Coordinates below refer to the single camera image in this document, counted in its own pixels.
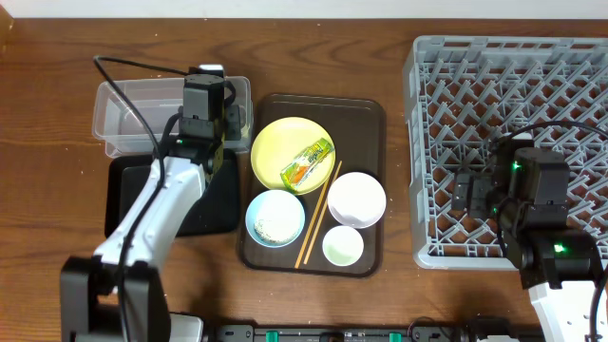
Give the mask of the pale green cup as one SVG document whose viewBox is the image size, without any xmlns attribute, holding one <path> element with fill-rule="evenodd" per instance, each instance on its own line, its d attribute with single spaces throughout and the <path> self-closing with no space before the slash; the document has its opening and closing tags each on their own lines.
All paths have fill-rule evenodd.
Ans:
<svg viewBox="0 0 608 342">
<path fill-rule="evenodd" d="M 344 225 L 330 229 L 322 241 L 324 257 L 338 267 L 352 266 L 363 255 L 364 247 L 361 234 Z"/>
</svg>

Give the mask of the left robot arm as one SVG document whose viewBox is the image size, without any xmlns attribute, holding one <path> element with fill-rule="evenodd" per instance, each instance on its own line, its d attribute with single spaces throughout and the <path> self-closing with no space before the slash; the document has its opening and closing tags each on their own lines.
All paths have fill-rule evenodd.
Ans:
<svg viewBox="0 0 608 342">
<path fill-rule="evenodd" d="M 60 274 L 64 341 L 201 341 L 204 323 L 168 309 L 161 268 L 192 207 L 224 160 L 226 109 L 237 93 L 221 65 L 184 72 L 183 105 L 153 144 L 148 179 L 114 232 L 90 258 Z"/>
</svg>

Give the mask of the green snack wrapper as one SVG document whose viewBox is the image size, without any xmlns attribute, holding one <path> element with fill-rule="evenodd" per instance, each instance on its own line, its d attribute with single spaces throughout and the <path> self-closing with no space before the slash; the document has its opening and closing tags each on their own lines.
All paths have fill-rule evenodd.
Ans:
<svg viewBox="0 0 608 342">
<path fill-rule="evenodd" d="M 324 138 L 304 148 L 281 170 L 280 178 L 283 184 L 288 190 L 297 192 L 315 168 L 333 151 L 333 144 Z"/>
</svg>

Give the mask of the yellow plate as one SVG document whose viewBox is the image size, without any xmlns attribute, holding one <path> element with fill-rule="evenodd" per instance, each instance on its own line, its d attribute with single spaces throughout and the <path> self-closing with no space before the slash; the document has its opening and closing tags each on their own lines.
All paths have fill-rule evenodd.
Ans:
<svg viewBox="0 0 608 342">
<path fill-rule="evenodd" d="M 332 143 L 334 151 L 315 168 L 297 192 L 288 190 L 280 178 L 281 170 L 320 138 Z M 321 186 L 333 171 L 335 160 L 335 144 L 327 130 L 319 123 L 299 117 L 278 119 L 266 125 L 257 134 L 251 152 L 251 164 L 258 181 L 269 189 L 286 190 L 295 195 L 308 194 Z"/>
</svg>

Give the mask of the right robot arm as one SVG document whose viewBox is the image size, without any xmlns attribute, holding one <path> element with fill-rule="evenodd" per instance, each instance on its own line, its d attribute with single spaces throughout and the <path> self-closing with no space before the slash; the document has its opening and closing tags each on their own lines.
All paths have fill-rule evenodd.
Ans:
<svg viewBox="0 0 608 342">
<path fill-rule="evenodd" d="M 456 172 L 452 210 L 495 222 L 545 340 L 606 340 L 607 271 L 591 234 L 567 223 L 565 157 L 527 136 L 508 136 L 494 143 L 489 165 L 486 172 Z"/>
</svg>

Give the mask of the rice leftovers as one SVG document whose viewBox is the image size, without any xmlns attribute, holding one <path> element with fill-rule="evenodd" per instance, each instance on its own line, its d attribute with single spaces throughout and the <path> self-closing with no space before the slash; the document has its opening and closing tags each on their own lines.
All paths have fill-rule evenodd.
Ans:
<svg viewBox="0 0 608 342">
<path fill-rule="evenodd" d="M 262 240 L 273 244 L 285 243 L 297 231 L 289 216 L 262 211 L 256 214 L 254 229 Z"/>
</svg>

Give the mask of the light blue bowl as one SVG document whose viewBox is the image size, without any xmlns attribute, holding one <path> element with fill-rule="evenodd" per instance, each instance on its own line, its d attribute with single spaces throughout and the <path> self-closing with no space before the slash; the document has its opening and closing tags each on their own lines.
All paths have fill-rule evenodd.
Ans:
<svg viewBox="0 0 608 342">
<path fill-rule="evenodd" d="M 245 227 L 259 245 L 281 248 L 299 237 L 305 217 L 304 207 L 295 195 L 283 190 L 267 190 L 249 204 Z"/>
</svg>

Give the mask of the white bowl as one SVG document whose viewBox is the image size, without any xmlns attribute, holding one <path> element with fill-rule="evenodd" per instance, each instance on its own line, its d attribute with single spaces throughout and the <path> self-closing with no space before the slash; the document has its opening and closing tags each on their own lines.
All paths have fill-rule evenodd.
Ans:
<svg viewBox="0 0 608 342">
<path fill-rule="evenodd" d="M 328 207 L 333 218 L 342 225 L 365 229 L 383 217 L 387 197 L 375 177 L 350 172 L 338 177 L 330 187 Z"/>
</svg>

